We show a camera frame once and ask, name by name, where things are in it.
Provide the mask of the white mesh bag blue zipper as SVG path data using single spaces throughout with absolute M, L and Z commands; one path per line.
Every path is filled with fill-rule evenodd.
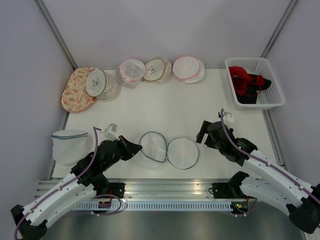
M 197 145 L 188 138 L 177 137 L 167 141 L 157 131 L 148 131 L 134 141 L 142 149 L 134 156 L 134 162 L 144 169 L 157 169 L 169 163 L 178 170 L 188 170 L 200 157 Z

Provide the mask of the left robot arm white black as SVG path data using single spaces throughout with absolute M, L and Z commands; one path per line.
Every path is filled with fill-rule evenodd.
M 40 240 L 57 220 L 83 201 L 112 195 L 104 172 L 118 161 L 133 158 L 142 146 L 122 135 L 116 140 L 96 143 L 94 151 L 81 159 L 56 186 L 28 205 L 16 205 L 11 215 L 16 240 Z

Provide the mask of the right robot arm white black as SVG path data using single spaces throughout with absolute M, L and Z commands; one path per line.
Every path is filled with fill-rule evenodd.
M 320 186 L 307 183 L 272 163 L 258 147 L 236 138 L 223 121 L 203 121 L 196 142 L 219 151 L 228 161 L 257 174 L 238 171 L 228 181 L 228 192 L 253 197 L 280 210 L 301 231 L 313 234 L 320 227 Z

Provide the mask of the red bra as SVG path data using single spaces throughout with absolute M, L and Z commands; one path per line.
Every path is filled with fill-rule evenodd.
M 253 97 L 263 90 L 265 80 L 262 75 L 248 74 L 240 66 L 228 68 L 235 92 L 239 96 Z

